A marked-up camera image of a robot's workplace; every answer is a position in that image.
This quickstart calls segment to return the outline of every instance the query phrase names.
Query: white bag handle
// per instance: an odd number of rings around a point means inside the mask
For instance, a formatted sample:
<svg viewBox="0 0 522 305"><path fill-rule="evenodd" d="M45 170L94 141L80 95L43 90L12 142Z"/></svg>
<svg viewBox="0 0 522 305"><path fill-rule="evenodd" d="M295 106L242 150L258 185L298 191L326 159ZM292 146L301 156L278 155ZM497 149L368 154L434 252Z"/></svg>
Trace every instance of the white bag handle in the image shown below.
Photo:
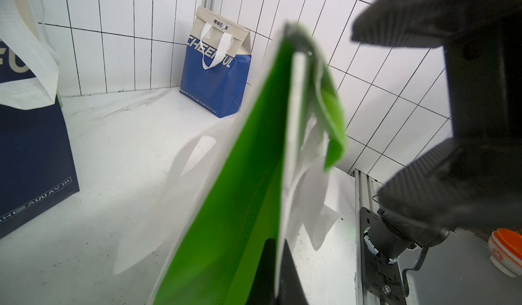
<svg viewBox="0 0 522 305"><path fill-rule="evenodd" d="M205 23L205 26L203 26L203 30L201 30L201 35L199 37L198 48L201 48L202 50L204 50L201 47L201 44L203 43L203 37L205 37L205 35L210 31L210 29L212 29L212 24ZM228 50L228 48L230 46L230 42L232 42L233 38L234 37L230 33L223 32L223 36L221 37L221 40L219 41L218 50L216 50L216 53L214 54L214 59L212 60L212 63L210 64L210 66L207 66L205 64L205 56L201 55L201 62L203 64L203 69L207 70L209 68L212 68L212 67L216 66L217 64L219 64L225 58L226 51Z"/></svg>

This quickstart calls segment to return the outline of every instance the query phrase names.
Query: white tile wall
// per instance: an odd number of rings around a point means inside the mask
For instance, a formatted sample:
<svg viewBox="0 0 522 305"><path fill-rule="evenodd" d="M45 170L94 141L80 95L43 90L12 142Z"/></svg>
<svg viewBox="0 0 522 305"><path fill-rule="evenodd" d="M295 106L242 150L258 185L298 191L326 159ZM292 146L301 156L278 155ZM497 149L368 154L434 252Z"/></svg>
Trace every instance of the white tile wall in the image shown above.
<svg viewBox="0 0 522 305"><path fill-rule="evenodd" d="M134 70L136 90L150 89L150 53L152 41L134 38Z"/></svg>
<svg viewBox="0 0 522 305"><path fill-rule="evenodd" d="M134 0L100 0L103 32L134 36Z"/></svg>
<svg viewBox="0 0 522 305"><path fill-rule="evenodd" d="M62 60L58 91L75 96L179 86L184 48L201 3L43 0L45 19L36 20L46 23Z"/></svg>
<svg viewBox="0 0 522 305"><path fill-rule="evenodd" d="M317 25L319 15L323 9L325 0L305 0L301 15L299 16L299 24L305 26L310 35Z"/></svg>
<svg viewBox="0 0 522 305"><path fill-rule="evenodd" d="M407 165L417 157L445 121L446 118L439 114L416 107L388 145L384 155L402 165Z"/></svg>
<svg viewBox="0 0 522 305"><path fill-rule="evenodd" d="M176 0L153 0L153 39L173 42Z"/></svg>
<svg viewBox="0 0 522 305"><path fill-rule="evenodd" d="M338 167L370 172L385 182L445 137L450 120L447 84L437 79L445 67L442 48L392 49L351 41L353 22L374 1L216 0L214 9L254 31L252 85L261 78L266 50L284 21L299 21L313 34L344 107L349 143Z"/></svg>
<svg viewBox="0 0 522 305"><path fill-rule="evenodd" d="M134 36L152 38L153 0L134 0Z"/></svg>
<svg viewBox="0 0 522 305"><path fill-rule="evenodd" d="M60 65L60 92L179 85L201 1L43 0L50 38L66 60ZM354 20L374 1L215 0L214 11L253 31L250 84L260 79L266 49L284 21L308 28L345 108L349 151L339 167L384 182L450 134L451 121L441 48L391 49L350 40Z"/></svg>
<svg viewBox="0 0 522 305"><path fill-rule="evenodd" d="M72 29L82 94L107 93L100 32Z"/></svg>
<svg viewBox="0 0 522 305"><path fill-rule="evenodd" d="M102 33L107 92L134 90L134 38Z"/></svg>
<svg viewBox="0 0 522 305"><path fill-rule="evenodd" d="M323 49L325 59L334 54L338 38L343 33L356 0L326 0L313 37Z"/></svg>
<svg viewBox="0 0 522 305"><path fill-rule="evenodd" d="M73 36L70 28L59 27L54 25L46 25L47 34L51 43L56 50L56 54L60 58L58 65L58 85L60 95L64 97L80 95L80 83L78 81L78 72L76 70L76 61L74 56Z"/></svg>
<svg viewBox="0 0 522 305"><path fill-rule="evenodd" d="M288 21L298 21L304 0L279 0L274 24L272 25L271 36L279 34Z"/></svg>
<svg viewBox="0 0 522 305"><path fill-rule="evenodd" d="M452 121L451 119L446 120L444 125L439 129L439 131L433 136L433 138L424 146L421 153L416 157L422 156L424 153L429 151L431 148L433 148L435 145L439 144L443 140L447 138L453 137L453 128L452 128Z"/></svg>
<svg viewBox="0 0 522 305"><path fill-rule="evenodd" d="M153 41L152 65L150 68L150 87L170 86L172 69L172 43Z"/></svg>

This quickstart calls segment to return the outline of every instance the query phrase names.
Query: orange bowl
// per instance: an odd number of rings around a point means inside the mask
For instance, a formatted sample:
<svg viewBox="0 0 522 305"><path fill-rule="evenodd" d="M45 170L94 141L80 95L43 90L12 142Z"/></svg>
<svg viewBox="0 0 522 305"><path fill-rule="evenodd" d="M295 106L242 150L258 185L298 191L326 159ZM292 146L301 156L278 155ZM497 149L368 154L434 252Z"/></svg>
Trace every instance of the orange bowl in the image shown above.
<svg viewBox="0 0 522 305"><path fill-rule="evenodd" d="M487 242L491 262L512 278L522 277L522 235L509 229L495 230Z"/></svg>

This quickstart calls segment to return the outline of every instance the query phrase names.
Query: blue bag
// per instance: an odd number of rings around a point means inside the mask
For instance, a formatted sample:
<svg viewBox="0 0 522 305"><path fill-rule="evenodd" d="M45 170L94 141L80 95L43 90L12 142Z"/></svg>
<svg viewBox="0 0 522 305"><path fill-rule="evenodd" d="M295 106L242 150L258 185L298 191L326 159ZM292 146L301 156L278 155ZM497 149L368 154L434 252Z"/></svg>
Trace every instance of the blue bag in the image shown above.
<svg viewBox="0 0 522 305"><path fill-rule="evenodd" d="M179 91L219 118L237 113L250 60L250 31L199 7Z"/></svg>
<svg viewBox="0 0 522 305"><path fill-rule="evenodd" d="M0 105L0 238L79 191L62 109Z"/></svg>

